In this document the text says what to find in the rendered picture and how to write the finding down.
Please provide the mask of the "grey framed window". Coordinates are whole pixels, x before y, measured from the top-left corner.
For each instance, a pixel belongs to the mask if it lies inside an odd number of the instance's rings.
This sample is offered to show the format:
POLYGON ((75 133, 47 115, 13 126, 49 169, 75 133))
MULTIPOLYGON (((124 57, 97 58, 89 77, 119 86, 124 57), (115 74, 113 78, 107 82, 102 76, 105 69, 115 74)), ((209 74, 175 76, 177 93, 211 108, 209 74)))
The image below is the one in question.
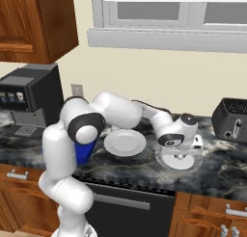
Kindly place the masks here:
POLYGON ((247 3, 92 0, 91 47, 247 54, 247 3))

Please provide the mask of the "wooden drawer front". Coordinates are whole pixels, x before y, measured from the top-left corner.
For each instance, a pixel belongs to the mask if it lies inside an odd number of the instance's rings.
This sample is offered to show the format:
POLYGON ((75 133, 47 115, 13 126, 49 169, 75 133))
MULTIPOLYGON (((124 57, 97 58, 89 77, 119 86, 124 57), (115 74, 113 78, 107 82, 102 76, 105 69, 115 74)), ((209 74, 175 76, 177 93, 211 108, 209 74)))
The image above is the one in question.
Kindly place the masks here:
POLYGON ((16 187, 30 190, 38 190, 38 182, 43 170, 23 168, 14 165, 0 164, 0 187, 16 187), (26 179, 8 177, 8 173, 14 171, 16 174, 24 175, 28 172, 26 179))
POLYGON ((247 207, 247 202, 177 192, 174 209, 211 218, 247 222, 247 217, 227 214, 227 205, 230 205, 231 210, 243 211, 247 207))

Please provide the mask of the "black dishwasher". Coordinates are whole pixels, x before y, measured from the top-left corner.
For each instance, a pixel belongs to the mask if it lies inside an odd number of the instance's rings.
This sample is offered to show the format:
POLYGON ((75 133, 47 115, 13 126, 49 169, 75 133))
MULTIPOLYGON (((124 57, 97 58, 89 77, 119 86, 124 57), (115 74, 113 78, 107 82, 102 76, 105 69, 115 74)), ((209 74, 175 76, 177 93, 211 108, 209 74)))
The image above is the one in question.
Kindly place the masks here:
POLYGON ((94 194, 148 202, 150 210, 94 201, 87 220, 98 237, 169 237, 175 194, 74 176, 94 194))

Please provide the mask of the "white round plate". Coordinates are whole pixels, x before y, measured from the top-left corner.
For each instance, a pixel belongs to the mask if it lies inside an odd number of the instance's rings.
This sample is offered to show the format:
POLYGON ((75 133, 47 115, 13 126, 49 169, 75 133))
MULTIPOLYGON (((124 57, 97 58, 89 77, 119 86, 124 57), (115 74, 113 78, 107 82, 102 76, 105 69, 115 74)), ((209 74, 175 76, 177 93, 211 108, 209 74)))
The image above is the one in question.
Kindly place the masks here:
POLYGON ((105 149, 120 157, 137 155, 145 149, 146 144, 146 138, 132 129, 115 130, 104 139, 105 149))

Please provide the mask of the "black toaster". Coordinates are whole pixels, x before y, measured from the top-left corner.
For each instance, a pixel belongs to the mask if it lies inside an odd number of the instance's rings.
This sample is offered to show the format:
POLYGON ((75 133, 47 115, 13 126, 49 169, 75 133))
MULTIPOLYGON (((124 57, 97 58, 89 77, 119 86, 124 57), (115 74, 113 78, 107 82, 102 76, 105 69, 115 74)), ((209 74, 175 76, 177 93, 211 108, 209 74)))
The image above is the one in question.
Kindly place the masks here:
POLYGON ((214 110, 211 123, 218 139, 247 144, 247 99, 224 97, 214 110))

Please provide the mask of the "black coffee machine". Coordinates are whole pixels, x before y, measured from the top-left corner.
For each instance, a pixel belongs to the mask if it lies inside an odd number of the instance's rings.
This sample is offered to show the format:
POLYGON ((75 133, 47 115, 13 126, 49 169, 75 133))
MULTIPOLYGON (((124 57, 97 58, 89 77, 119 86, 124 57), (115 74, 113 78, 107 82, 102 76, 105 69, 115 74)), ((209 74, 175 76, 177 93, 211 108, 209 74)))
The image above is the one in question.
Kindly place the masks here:
POLYGON ((13 120, 7 134, 40 138, 43 130, 59 120, 64 96, 56 63, 29 64, 0 79, 0 110, 13 120))

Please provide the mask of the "wooden cupboard door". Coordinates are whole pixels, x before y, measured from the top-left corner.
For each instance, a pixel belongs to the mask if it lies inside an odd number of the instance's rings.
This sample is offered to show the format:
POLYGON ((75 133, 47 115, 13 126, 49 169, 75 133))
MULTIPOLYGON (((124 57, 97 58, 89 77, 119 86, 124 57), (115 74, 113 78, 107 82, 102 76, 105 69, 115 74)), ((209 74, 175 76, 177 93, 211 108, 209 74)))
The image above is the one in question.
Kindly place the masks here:
POLYGON ((44 195, 0 188, 0 230, 50 237, 59 226, 57 208, 44 195))
POLYGON ((197 215, 175 210, 173 213, 169 237, 220 237, 221 224, 228 229, 232 237, 232 227, 239 230, 239 237, 247 237, 247 222, 197 215))

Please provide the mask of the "wooden wall cupboard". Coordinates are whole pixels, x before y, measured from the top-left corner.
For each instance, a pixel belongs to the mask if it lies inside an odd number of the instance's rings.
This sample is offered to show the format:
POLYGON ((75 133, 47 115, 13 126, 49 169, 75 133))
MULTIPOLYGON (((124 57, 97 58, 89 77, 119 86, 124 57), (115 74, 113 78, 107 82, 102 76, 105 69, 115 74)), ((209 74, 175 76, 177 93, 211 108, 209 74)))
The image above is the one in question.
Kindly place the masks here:
POLYGON ((52 64, 78 44, 73 0, 0 0, 0 62, 52 64))

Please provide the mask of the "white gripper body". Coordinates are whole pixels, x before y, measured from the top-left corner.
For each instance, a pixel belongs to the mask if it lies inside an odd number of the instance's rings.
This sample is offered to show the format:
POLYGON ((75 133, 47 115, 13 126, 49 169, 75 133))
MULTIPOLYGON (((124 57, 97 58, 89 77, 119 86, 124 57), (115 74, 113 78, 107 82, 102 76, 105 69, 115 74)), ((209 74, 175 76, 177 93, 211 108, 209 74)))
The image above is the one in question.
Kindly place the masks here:
POLYGON ((161 151, 162 155, 172 156, 179 160, 188 155, 194 156, 201 155, 202 153, 203 147, 201 145, 163 147, 161 151))

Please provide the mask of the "blue cup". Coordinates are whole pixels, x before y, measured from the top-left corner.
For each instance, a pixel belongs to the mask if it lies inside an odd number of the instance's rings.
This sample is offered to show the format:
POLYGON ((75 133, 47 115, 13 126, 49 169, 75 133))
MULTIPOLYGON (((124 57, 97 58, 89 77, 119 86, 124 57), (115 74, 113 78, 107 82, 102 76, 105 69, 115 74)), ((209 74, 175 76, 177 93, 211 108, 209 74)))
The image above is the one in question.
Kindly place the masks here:
POLYGON ((78 165, 86 164, 91 157, 91 154, 95 148, 96 141, 93 141, 89 144, 75 144, 75 154, 78 165))

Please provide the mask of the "grey wall socket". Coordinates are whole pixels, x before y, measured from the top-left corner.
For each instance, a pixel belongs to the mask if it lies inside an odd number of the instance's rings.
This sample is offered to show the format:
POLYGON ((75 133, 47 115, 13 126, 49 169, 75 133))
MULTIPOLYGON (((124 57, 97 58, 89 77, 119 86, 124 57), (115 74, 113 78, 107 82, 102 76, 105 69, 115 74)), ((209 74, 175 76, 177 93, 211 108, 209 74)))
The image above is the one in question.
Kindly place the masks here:
POLYGON ((71 92, 73 96, 84 96, 83 87, 78 84, 71 85, 71 92))

